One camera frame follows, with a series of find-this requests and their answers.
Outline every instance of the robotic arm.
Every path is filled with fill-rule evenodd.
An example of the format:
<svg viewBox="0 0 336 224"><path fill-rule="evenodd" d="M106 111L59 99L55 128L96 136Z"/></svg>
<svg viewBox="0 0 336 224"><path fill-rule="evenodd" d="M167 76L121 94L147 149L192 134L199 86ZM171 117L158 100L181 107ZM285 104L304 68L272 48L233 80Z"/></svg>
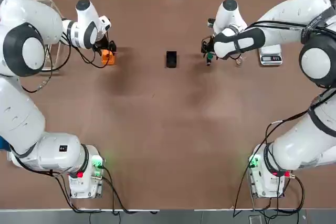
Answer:
<svg viewBox="0 0 336 224"><path fill-rule="evenodd" d="M300 41L302 72L318 86L328 88L290 131L267 146L255 148L249 168L252 193L256 197L277 197L278 182L278 193L282 194L285 171L336 162L336 14L329 0L287 0L239 31L221 11L223 6L238 16L238 5L227 8L226 1L216 20L208 22L213 24L214 34L209 43L202 44L203 53L226 60L264 46ZM226 21L218 27L218 19Z"/></svg>
<svg viewBox="0 0 336 224"><path fill-rule="evenodd" d="M44 46L58 43L63 32L75 47L89 49L104 39L110 21L99 18L88 0L80 0L76 10L78 21L73 22L34 0L1 3L0 136L10 144L8 157L15 165L67 172L73 198L95 198L102 191L103 173L97 149L71 134L45 132L44 116L19 82L41 71Z"/></svg>

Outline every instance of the green indicator light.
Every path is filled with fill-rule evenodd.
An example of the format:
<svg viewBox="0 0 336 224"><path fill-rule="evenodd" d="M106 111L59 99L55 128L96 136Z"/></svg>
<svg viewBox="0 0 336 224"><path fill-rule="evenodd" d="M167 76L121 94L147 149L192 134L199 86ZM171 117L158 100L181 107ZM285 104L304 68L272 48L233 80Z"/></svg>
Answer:
<svg viewBox="0 0 336 224"><path fill-rule="evenodd" d="M250 168L258 167L258 161L260 160L260 155L256 155L250 162Z"/></svg>
<svg viewBox="0 0 336 224"><path fill-rule="evenodd" d="M92 165L95 167L102 166L103 159L101 158L101 156L98 155L92 156Z"/></svg>

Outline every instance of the brown table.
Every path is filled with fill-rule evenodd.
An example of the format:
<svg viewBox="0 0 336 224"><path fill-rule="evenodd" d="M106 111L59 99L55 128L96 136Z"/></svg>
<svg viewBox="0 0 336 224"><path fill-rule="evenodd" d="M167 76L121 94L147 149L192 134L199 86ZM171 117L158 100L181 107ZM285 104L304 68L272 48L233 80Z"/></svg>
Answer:
<svg viewBox="0 0 336 224"><path fill-rule="evenodd" d="M71 19L77 1L54 0ZM206 67L201 39L211 34L206 22L222 0L91 1L111 18L110 38L119 47L116 65L96 69L73 52L63 72L32 95L47 119L46 130L95 145L127 208L231 208L247 158L267 124L305 110L319 93L299 69L302 46L284 45L278 68L260 67L256 51L246 53L241 67L233 60ZM284 0L236 1L250 24ZM177 69L164 68L166 50L178 52ZM23 84L35 88L43 79L31 77ZM4 153L1 159L0 208L67 207L55 181L13 168ZM306 188L306 208L336 207L335 166L296 174ZM297 206L295 184L281 207ZM105 187L103 199L76 204L111 209L111 191ZM251 208L246 182L238 207Z"/></svg>

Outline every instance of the gray floor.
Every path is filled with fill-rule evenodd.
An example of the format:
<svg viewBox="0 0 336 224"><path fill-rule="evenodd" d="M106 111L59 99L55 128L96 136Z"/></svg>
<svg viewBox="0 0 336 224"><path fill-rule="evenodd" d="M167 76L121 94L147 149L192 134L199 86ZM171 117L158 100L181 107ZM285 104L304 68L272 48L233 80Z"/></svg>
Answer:
<svg viewBox="0 0 336 224"><path fill-rule="evenodd" d="M266 211L271 216L274 211ZM121 214L122 224L249 224L249 216L258 213L243 211L232 218L232 211L192 211L171 210L160 211L156 215L149 212L134 215ZM71 211L39 211L39 212L0 212L1 224L89 224L89 214L75 214ZM119 217L105 212L93 214L91 224L118 224ZM296 224L297 216L278 217L270 224ZM336 223L336 210L302 210L299 214L300 224Z"/></svg>

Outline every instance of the wire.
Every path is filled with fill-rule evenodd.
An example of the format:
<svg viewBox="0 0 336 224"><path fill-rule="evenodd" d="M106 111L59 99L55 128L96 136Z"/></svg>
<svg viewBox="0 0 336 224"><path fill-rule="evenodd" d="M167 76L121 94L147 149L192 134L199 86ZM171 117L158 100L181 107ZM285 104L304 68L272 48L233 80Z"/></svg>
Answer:
<svg viewBox="0 0 336 224"><path fill-rule="evenodd" d="M28 92L28 93L30 93L30 94L36 93L37 91L39 91L40 89L42 89L43 87L45 87L48 84L48 82L51 80L51 78L52 78L52 75L53 75L53 63L52 63L53 61L52 60L53 59L51 57L51 53L50 53L50 50L49 50L48 46L45 47L45 56L44 56L45 59L46 59L46 51L49 53L49 59L50 59L50 65L51 65L50 75L49 75L48 79L45 80L45 81L43 81L43 82L41 82L39 84L39 86L37 87L37 89L35 89L35 90L29 90L29 89L25 88L23 85L21 85L21 87L23 88L23 90L26 91L26 92Z"/></svg>
<svg viewBox="0 0 336 224"><path fill-rule="evenodd" d="M62 67L64 67L66 63L68 63L68 61L70 59L70 55L71 55L71 42L70 42L68 36L65 33L63 33L62 38L65 39L67 41L68 45L69 45L68 56L67 56L66 60L59 67L57 67L57 68L55 68L53 70L43 70L42 69L41 72L54 72L54 71L58 71Z"/></svg>
<svg viewBox="0 0 336 224"><path fill-rule="evenodd" d="M116 189L115 189L115 187L114 187L114 185L113 185L112 176L111 176L110 171L109 171L106 167L104 167L104 166L101 166L100 168L106 170L106 172L108 173L110 180L108 180L108 179L105 178L105 177L103 177L103 180L104 180L105 182L107 182L107 183L109 184L109 186L111 187L111 189L112 189L112 193L117 197L117 200L118 200L118 202L119 202L119 204L120 204L122 210L123 210L126 214L128 214L128 215L132 215L132 214L137 213L136 211L129 211L129 210L127 210L127 209L125 208L125 206L122 204L122 202L121 202L121 200L120 200L120 197L119 197L119 195L118 195L118 193L117 193L117 191L116 191Z"/></svg>
<svg viewBox="0 0 336 224"><path fill-rule="evenodd" d="M245 175L246 175L246 172L254 158L254 156L257 154L257 152L260 150L261 146L266 142L267 138L273 133L273 131L275 131L278 127L280 127L282 124L284 124L285 122L289 122L289 121L292 121L292 120L295 120L297 118L300 118L301 116L305 115L307 112L307 110L301 112L301 113L298 113L294 116L291 116L290 118L287 118L287 119L284 119L284 120L281 120L281 122L279 124L277 124L267 135L266 137L264 138L264 140L260 143L260 145L257 147L257 149L254 151L253 155L251 156L251 158L249 159L249 162L244 170L244 173L243 173L243 176L242 176L242 179L240 180L240 184L239 184L239 187L238 187L238 191L237 191L237 196L236 196L236 200L235 200L235 205L234 205L234 210L233 210L233 218L236 217L238 214L241 213L241 211L239 211L237 214L236 214L236 208L237 208L237 203L238 203L238 198L239 198L239 194L240 194L240 190L241 190L241 186L243 184L243 181L244 181L244 178L245 178Z"/></svg>
<svg viewBox="0 0 336 224"><path fill-rule="evenodd" d="M234 58L234 57L232 57L232 56L230 56L230 58L231 59L233 59L233 60L238 60L239 59L239 57L241 56L242 54L239 54L236 58Z"/></svg>
<svg viewBox="0 0 336 224"><path fill-rule="evenodd" d="M107 31L107 41L109 42L109 32L108 32L108 31ZM96 52L95 52L95 51L93 51L94 56L93 56L93 59L90 61L90 60L88 60L88 58L86 58L86 57L82 54L82 52L79 50L78 47L75 47L75 46L73 46L73 47L74 47L74 49L79 53L79 55L81 56L81 58L83 59L83 61L84 61L85 63L87 63L87 64L91 64L91 65L93 65L93 66L96 67L96 68L105 68L105 67L108 65L108 63L109 63L110 56L111 56L111 51L109 50L109 48L99 48L99 49L106 49L106 50L108 50L108 52L109 52L109 56L108 56L108 59L107 59L106 63L105 63L104 65L102 65L102 66L99 66L99 65L96 65L96 64L93 63L93 61L94 61L95 58L96 58Z"/></svg>
<svg viewBox="0 0 336 224"><path fill-rule="evenodd" d="M272 216L267 216L265 213L259 211L263 216L264 216L264 220L265 220L265 223L266 224L269 224L270 220L273 220L275 218L277 218L278 216L291 216L291 215L294 215L294 214L297 214L297 223L299 223L299 212L300 210L302 209L303 207L303 203L305 201L305 189L304 189L304 186L301 182L301 180L295 176L295 180L299 183L300 187L301 187L301 202L300 202L300 205L298 208L296 208L295 210L281 210L279 209L279 203L278 203L278 200L279 200L279 197L277 197L277 209L272 209L273 211L276 211L277 213L275 215L272 215Z"/></svg>
<svg viewBox="0 0 336 224"><path fill-rule="evenodd" d="M62 194L63 194L63 196L64 196L64 198L65 198L65 200L66 200L68 206L69 206L74 212L76 212L76 213L78 213L78 214L96 214L96 213L102 212L101 210L80 210L80 209L78 209L77 207L75 207L75 206L71 203L71 201L70 201L70 197L69 197L69 195L68 195L68 193L67 193L67 188L66 188L66 185L65 185L65 180L64 180L64 178L63 178L63 175L61 175L60 177L62 178L62 181L63 181L63 184L64 184L64 189L63 189L62 184L61 184L61 182L59 181L58 177L54 176L54 174L59 175L59 174L60 174L59 172L54 172L53 170L50 170L50 171L48 171L48 172L42 172L42 171L38 171L38 170L33 170L33 169L31 169L30 167L26 166L26 165L25 165L25 164L24 164L18 157L16 157L16 160L18 161L18 163L20 164L20 166L21 166L22 168L26 169L26 170L29 171L29 172L36 173L36 174L42 174L42 175L45 175L45 176L49 176L49 177L54 178L54 179L57 181L57 183L58 183L58 185L59 185L59 187L60 187L60 189L61 189L61 191L62 191Z"/></svg>

